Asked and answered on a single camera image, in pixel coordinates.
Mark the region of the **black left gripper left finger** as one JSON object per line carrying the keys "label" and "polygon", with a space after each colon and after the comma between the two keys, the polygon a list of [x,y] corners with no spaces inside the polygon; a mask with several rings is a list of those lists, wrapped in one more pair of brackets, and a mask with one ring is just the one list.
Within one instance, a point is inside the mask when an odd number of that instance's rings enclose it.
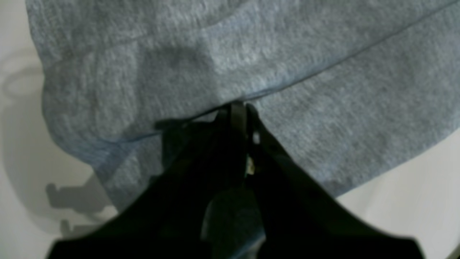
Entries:
{"label": "black left gripper left finger", "polygon": [[215,195],[244,182],[247,114],[243,102],[222,107],[127,210],[87,236],[56,242],[48,258],[209,259],[203,220]]}

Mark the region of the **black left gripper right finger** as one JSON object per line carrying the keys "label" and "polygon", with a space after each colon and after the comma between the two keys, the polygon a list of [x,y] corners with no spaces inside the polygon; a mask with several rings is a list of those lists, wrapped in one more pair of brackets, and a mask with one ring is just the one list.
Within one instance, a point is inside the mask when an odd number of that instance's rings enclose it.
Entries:
{"label": "black left gripper right finger", "polygon": [[247,105],[249,177],[266,241],[260,259],[422,259],[414,239],[378,231],[347,212],[301,169]]}

